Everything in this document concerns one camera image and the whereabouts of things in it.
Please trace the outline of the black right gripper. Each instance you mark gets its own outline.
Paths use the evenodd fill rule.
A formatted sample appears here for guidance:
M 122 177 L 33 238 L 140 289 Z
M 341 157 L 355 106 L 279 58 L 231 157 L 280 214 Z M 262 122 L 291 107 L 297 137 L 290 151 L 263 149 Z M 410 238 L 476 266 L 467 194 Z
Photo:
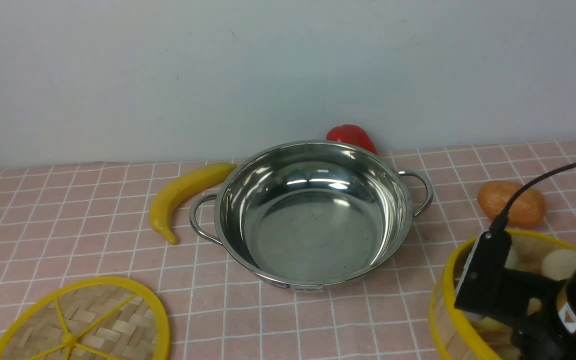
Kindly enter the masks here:
M 510 338 L 522 360 L 576 360 L 576 313 L 567 294 L 530 299 L 526 319 L 532 327 L 516 329 Z

